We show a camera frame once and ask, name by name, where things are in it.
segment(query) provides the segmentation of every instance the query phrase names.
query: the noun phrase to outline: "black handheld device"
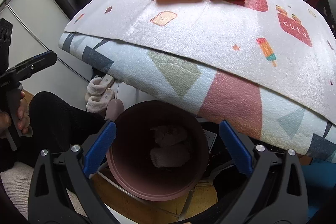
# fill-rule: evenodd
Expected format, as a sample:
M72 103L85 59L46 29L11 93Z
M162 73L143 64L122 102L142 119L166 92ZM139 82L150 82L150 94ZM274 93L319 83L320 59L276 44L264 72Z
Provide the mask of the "black handheld device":
M17 128L17 109L20 106L20 95L23 81L34 73L43 70L57 61L53 51L47 51L28 58L27 60L8 69L9 46L11 45L13 25L7 20L0 19L0 111L5 111L10 116L12 123L6 129L6 138L11 149L17 150L21 145L21 130Z

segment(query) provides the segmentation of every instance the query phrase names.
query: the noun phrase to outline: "white knit sweater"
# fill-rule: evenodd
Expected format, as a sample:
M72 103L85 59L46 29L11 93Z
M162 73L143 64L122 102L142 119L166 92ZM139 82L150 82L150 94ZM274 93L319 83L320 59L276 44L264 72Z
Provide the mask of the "white knit sweater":
M28 196L33 171L30 166L17 161L13 168L0 173L8 197L26 219L28 219ZM67 191L76 212L86 216L77 196Z

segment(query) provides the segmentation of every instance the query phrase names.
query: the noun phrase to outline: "metal bolt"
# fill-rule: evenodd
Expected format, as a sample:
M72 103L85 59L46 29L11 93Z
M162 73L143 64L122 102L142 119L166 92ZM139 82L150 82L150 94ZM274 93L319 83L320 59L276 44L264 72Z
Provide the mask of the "metal bolt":
M291 155L291 156L295 156L295 150L293 149L288 149L288 153Z
M46 156L48 154L48 150L47 149L43 149L41 151L41 156Z
M80 147L79 145L76 144L76 145L73 145L73 146L71 147L71 151L72 151L72 152L77 152L77 151L80 150L80 148L81 148L81 147Z
M255 147L259 152L264 152L265 151L265 146L261 145L261 144L258 144L256 147Z

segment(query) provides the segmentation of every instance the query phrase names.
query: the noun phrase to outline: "wooden floor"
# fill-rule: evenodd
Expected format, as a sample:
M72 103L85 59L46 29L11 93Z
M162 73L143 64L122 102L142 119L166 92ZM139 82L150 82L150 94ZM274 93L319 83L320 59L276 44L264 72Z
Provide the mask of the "wooden floor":
M129 197L108 183L100 175L95 175L91 180L97 193L106 205L139 224L166 224L177 221L176 217ZM165 202L150 203L167 211L180 214L186 198L187 194ZM186 218L203 212L216 202L217 194L213 186L197 186Z

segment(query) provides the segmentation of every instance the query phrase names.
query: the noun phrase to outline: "person's leg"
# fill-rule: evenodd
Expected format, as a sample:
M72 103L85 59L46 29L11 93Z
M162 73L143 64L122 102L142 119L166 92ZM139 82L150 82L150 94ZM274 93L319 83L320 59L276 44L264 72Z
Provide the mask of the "person's leg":
M50 92L40 92L29 104L32 137L22 137L17 159L34 167L42 149L52 153L67 151L71 144L82 144L98 133L103 117L70 106Z

